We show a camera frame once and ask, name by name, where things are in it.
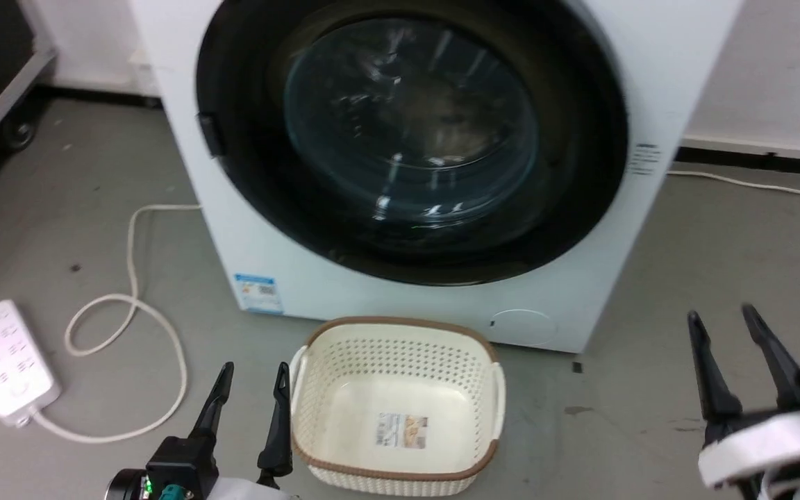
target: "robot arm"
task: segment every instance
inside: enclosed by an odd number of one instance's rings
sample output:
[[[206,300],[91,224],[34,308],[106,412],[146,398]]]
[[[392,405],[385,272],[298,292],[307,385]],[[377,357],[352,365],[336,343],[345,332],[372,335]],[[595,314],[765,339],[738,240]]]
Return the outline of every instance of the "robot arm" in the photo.
[[[122,469],[105,500],[288,500],[275,478],[292,472],[289,366],[281,363],[274,386],[274,415],[267,445],[258,456],[257,483],[220,478],[213,455],[222,406],[231,395],[233,363],[226,363],[187,437],[162,441],[144,469]]]
[[[715,363],[706,327],[691,312],[693,364],[706,421],[699,473],[707,487],[735,486],[746,500],[800,500],[800,367],[755,307],[744,305],[742,313],[774,378],[777,406],[743,412]]]

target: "washing machine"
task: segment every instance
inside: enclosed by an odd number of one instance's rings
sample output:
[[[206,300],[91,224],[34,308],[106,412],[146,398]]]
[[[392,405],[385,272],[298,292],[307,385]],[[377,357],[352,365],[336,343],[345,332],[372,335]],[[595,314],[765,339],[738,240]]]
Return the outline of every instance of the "washing machine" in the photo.
[[[740,0],[134,0],[239,306],[581,352]]]

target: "concrete floor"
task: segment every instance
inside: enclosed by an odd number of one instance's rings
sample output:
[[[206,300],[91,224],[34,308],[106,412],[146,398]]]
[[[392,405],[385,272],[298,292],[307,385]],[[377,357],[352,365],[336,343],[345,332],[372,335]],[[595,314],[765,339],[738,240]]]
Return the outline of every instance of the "concrete floor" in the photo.
[[[706,169],[800,187],[800,176]],[[76,309],[127,292],[125,231],[147,203],[194,196],[162,111],[54,101],[28,151],[0,170],[0,300],[13,298],[64,387],[50,418],[85,433],[157,418],[177,390],[174,352],[151,319],[107,351],[71,358],[63,329]],[[216,457],[225,476],[256,478],[276,364],[315,327],[236,308],[198,213],[139,225],[143,297],[177,326],[190,365],[181,409],[155,433],[77,445],[35,424],[0,424],[0,498],[98,498],[118,469],[142,467],[163,437],[190,430],[224,361],[236,362]],[[685,314],[697,309],[715,355],[746,406],[772,405],[764,361],[739,314],[752,301],[800,360],[800,197],[689,178],[669,179],[587,353],[499,347],[508,417],[498,456],[461,496],[736,498],[699,482],[702,423]],[[83,322],[97,344],[124,315],[106,306]],[[283,489],[311,499],[364,498],[319,483],[296,460]]]

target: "metal frame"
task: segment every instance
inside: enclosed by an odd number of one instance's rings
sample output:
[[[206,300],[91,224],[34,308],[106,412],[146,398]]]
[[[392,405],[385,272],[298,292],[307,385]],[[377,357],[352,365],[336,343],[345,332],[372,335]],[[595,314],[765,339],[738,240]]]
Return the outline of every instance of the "metal frame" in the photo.
[[[26,91],[31,88],[57,54],[51,36],[42,22],[39,10],[36,10],[31,0],[17,0],[17,3],[33,31],[33,55],[0,94],[0,122],[26,94]]]

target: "blue label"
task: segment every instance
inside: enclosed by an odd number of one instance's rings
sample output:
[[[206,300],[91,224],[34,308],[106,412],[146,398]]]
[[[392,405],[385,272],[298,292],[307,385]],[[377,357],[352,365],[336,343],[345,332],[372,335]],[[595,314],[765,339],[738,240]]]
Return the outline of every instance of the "blue label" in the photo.
[[[242,309],[253,313],[283,314],[283,303],[273,278],[235,274],[234,281]]]

